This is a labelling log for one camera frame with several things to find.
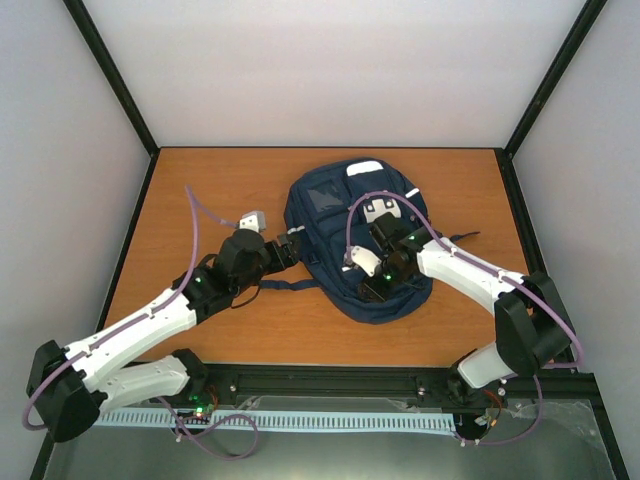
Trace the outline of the navy blue backpack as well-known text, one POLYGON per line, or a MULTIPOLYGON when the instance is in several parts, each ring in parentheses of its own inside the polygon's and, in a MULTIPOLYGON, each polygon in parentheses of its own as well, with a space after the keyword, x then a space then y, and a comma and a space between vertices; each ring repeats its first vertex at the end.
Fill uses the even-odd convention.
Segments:
POLYGON ((366 324, 389 323, 413 313, 429 299, 432 279, 415 276, 400 284, 390 300, 374 303, 358 296, 365 273, 342 271, 347 247, 381 251, 369 226, 387 213, 409 230, 424 226, 428 218, 420 190, 387 162, 361 157, 308 171, 289 189, 284 220, 288 233, 300 236, 300 260, 311 277, 297 282, 264 280, 262 288, 319 288, 342 313, 366 324))

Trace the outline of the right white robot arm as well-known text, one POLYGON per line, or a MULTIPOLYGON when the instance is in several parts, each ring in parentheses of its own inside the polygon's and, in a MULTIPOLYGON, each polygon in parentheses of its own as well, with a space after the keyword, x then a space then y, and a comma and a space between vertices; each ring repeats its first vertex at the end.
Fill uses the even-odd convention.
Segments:
POLYGON ((415 276, 443 282, 483 307, 494 318, 494 342, 456 361, 447 389, 457 404, 490 383, 510 376, 533 376, 553 366, 555 357, 577 343, 553 281, 544 273, 523 275, 501 269, 458 248, 432 227, 409 230, 391 213, 369 226, 374 253, 349 246, 347 259, 365 273, 359 293, 383 302, 415 276))

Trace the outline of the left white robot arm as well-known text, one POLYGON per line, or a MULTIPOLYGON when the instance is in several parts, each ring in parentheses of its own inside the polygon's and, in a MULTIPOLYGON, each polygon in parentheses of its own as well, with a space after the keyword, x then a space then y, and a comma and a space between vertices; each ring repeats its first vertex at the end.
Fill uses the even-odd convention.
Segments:
POLYGON ((158 297, 133 314, 64 347, 50 340, 34 354, 26 393, 41 428, 53 441, 72 440, 101 415, 158 396, 201 400, 208 390, 204 366, 189 349, 145 365, 132 362, 162 341, 235 306, 261 280, 295 266, 295 233, 272 241, 238 229, 220 250, 204 256, 158 297))

